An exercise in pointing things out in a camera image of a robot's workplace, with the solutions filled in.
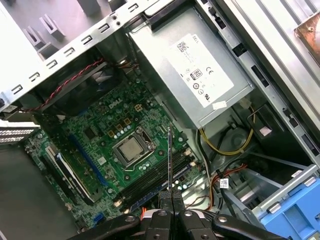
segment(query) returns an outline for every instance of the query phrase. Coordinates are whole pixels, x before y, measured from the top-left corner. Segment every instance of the pcie slot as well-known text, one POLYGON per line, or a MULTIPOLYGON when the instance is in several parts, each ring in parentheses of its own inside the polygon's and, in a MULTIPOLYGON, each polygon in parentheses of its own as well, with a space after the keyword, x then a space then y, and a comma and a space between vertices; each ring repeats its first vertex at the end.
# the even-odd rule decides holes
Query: pcie slot
POLYGON ((71 167, 62 158, 62 155, 57 151, 54 151, 51 146, 46 147, 45 151, 51 158, 53 164, 56 166, 56 169, 61 172, 65 181, 69 183, 69 186, 71 186, 72 189, 76 190, 76 192, 80 195, 80 197, 86 204, 92 205, 95 201, 91 198, 85 187, 80 183, 78 177, 71 169, 71 167))
POLYGON ((101 172, 97 168, 97 166, 94 163, 94 161, 92 161, 92 159, 89 157, 89 155, 83 149, 83 147, 81 146, 80 142, 77 140, 76 136, 71 134, 71 135, 69 135, 68 138, 74 144, 74 146, 79 151, 79 153, 83 156, 83 158, 86 160, 86 162, 89 164, 89 166, 92 168, 93 172, 95 173, 95 175, 99 179, 100 183, 103 186, 108 186, 109 185, 108 182, 105 180, 104 176, 101 174, 101 172))
MULTIPOLYGON (((195 166, 194 162, 190 162, 187 166, 185 166, 182 170, 180 170, 178 173, 173 175, 173 180, 177 180, 181 176, 183 176, 186 172, 188 172, 192 167, 195 166)), ((135 202, 129 209, 129 212, 133 212, 137 208, 141 207, 143 204, 148 202, 150 199, 152 199, 154 196, 156 196, 160 191, 164 190, 168 185, 168 180, 150 191, 147 195, 139 199, 137 202, 135 202)))
MULTIPOLYGON (((176 151, 173 156, 173 174, 179 173, 192 160, 190 156, 184 155, 185 149, 176 151)), ((127 186, 117 194, 114 205, 130 208, 133 204, 146 196, 150 191, 162 185, 168 180, 168 161, 164 157, 158 164, 150 169, 145 175, 127 186)))
POLYGON ((69 188, 70 185, 67 184, 67 181, 65 181, 62 176, 57 171, 57 168, 53 165, 53 163, 50 161, 50 159, 44 155, 40 156, 39 160, 43 163, 48 173, 52 176, 52 178, 55 180, 55 182, 58 184, 58 186, 61 188, 63 193, 71 199, 71 201, 74 204, 78 204, 76 200, 75 194, 72 192, 72 190, 69 188))
POLYGON ((71 167, 66 163, 66 161, 62 158, 61 154, 58 153, 56 156, 56 163, 62 170, 63 174, 67 176, 67 179, 71 182, 74 189, 78 192, 84 202, 88 205, 92 205, 95 201, 91 198, 90 194, 87 192, 85 187, 80 183, 74 171, 71 167))

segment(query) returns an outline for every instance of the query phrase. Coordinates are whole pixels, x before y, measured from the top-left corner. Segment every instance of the black ram slot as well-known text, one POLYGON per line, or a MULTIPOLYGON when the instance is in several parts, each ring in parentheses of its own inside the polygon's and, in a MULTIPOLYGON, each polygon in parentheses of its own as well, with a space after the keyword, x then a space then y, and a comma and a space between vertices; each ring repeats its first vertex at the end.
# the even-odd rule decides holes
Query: black ram slot
MULTIPOLYGON (((191 157, 183 155, 184 152, 185 149, 176 151, 173 154, 173 174, 178 173, 192 160, 191 157)), ((145 196, 151 190, 168 180, 168 161, 166 161, 166 159, 167 157, 164 157, 145 175, 118 193, 117 199, 122 199, 125 206, 131 206, 137 202, 141 196, 145 196)))
POLYGON ((58 173, 57 169, 55 166, 52 164, 50 159, 47 156, 40 156, 39 157, 40 161, 43 163, 45 166, 46 170, 48 173, 53 177, 53 179, 56 181, 56 183, 59 185, 61 190, 64 192, 64 194, 71 199, 71 201, 74 204, 78 204, 76 200, 75 194, 72 192, 71 189, 69 189, 68 184, 63 180, 62 176, 58 173))

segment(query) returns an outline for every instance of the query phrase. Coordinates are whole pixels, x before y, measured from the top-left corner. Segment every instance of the blue pcie slot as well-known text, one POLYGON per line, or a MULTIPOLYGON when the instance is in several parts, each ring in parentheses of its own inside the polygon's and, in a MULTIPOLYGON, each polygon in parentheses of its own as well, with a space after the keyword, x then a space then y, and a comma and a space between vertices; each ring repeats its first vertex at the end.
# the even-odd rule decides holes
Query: blue pcie slot
POLYGON ((108 182, 105 180, 104 176, 102 176, 101 172, 99 171, 99 169, 97 168, 97 166, 95 165, 94 161, 92 161, 92 159, 89 157, 89 155, 86 153, 86 151, 83 149, 83 147, 81 146, 80 142, 78 142, 77 138, 75 135, 71 134, 69 135, 69 140, 71 142, 74 143, 74 145, 76 146, 76 149, 78 149, 78 151, 81 153, 81 155, 84 157, 84 159, 86 160, 86 162, 90 165, 90 167, 92 168, 93 172, 95 173, 95 175, 97 176, 97 178, 99 179, 100 183, 104 186, 108 186, 108 182))
MULTIPOLYGON (((175 175, 173 175, 173 181, 180 178, 182 175, 184 175, 191 168, 192 168, 191 164, 188 164, 187 166, 185 166, 183 169, 181 169, 179 172, 177 172, 175 175)), ((137 201, 135 204, 133 204, 130 207, 130 212, 133 212, 134 210, 136 210, 137 208, 139 208, 140 206, 142 206, 143 204, 148 202, 150 199, 152 199, 154 196, 156 196, 160 191, 165 189, 167 187, 167 185, 168 185, 168 181, 162 183, 161 185, 157 186, 154 190, 150 191, 147 195, 142 197, 139 201, 137 201)))

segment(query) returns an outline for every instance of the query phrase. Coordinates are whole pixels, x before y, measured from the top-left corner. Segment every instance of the power supply label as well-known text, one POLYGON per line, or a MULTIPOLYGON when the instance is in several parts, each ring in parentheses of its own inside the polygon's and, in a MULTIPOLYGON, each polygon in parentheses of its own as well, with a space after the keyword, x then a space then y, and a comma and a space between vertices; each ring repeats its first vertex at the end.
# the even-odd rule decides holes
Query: power supply label
POLYGON ((196 34, 173 44, 167 58, 204 108, 234 86, 196 34))

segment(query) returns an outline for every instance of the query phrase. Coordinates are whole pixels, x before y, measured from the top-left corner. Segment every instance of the barcode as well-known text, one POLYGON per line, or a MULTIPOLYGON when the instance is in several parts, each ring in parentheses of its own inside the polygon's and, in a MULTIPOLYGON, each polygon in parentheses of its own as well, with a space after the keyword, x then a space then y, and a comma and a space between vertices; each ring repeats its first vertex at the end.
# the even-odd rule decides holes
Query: barcode
POLYGON ((180 42, 177 47, 182 53, 189 48, 184 41, 180 42))

